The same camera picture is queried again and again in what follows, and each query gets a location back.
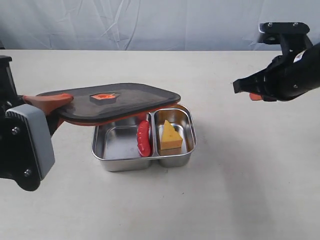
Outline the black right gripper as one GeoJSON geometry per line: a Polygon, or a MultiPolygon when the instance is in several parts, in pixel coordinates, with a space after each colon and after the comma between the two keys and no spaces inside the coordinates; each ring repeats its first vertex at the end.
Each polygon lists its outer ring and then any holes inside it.
{"type": "Polygon", "coordinates": [[[291,101],[314,89],[314,46],[307,35],[281,35],[282,55],[261,71],[233,82],[252,101],[291,101]]]}

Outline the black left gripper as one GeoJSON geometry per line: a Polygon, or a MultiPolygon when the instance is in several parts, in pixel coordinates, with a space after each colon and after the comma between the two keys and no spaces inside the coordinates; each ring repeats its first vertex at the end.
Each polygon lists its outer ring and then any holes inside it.
{"type": "Polygon", "coordinates": [[[6,111],[24,104],[42,110],[47,117],[56,109],[72,102],[69,93],[27,96],[16,91],[10,69],[10,56],[0,58],[0,177],[10,179],[25,191],[33,192],[41,184],[36,157],[28,134],[27,125],[17,117],[6,116],[6,111]]]}

